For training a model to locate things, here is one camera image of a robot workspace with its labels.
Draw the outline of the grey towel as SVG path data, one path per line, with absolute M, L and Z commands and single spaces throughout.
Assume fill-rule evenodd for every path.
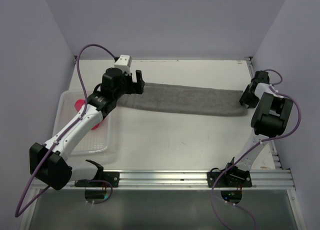
M 218 117 L 248 114 L 239 103 L 241 90 L 146 83 L 143 94 L 125 94 L 117 105 L 137 110 Z

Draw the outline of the clear plastic basket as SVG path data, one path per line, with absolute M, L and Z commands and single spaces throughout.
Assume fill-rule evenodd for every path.
M 63 127 L 73 120 L 82 107 L 79 101 L 84 99 L 82 91 L 67 90 L 61 94 L 53 135 L 59 133 Z M 110 142 L 110 117 L 109 114 L 97 127 L 91 129 L 74 148 L 71 155 L 93 155 L 106 151 Z

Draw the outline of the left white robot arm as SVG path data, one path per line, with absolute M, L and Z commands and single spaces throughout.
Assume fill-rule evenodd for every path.
M 30 147 L 31 177 L 55 190 L 61 190 L 72 181 L 87 181 L 95 187 L 101 185 L 104 180 L 102 165 L 86 160 L 80 166 L 71 166 L 67 161 L 79 142 L 116 108 L 123 95 L 143 94 L 142 71 L 136 70 L 135 75 L 136 81 L 133 81 L 132 74 L 108 68 L 77 115 L 54 137 Z

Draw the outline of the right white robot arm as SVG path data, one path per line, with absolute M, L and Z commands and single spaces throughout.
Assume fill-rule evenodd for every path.
M 294 102 L 275 89 L 282 81 L 283 77 L 273 69 L 256 71 L 240 97 L 242 106 L 254 109 L 252 131 L 242 151 L 225 166 L 222 179 L 227 186 L 235 186 L 241 175 L 252 169 L 267 142 L 285 132 Z

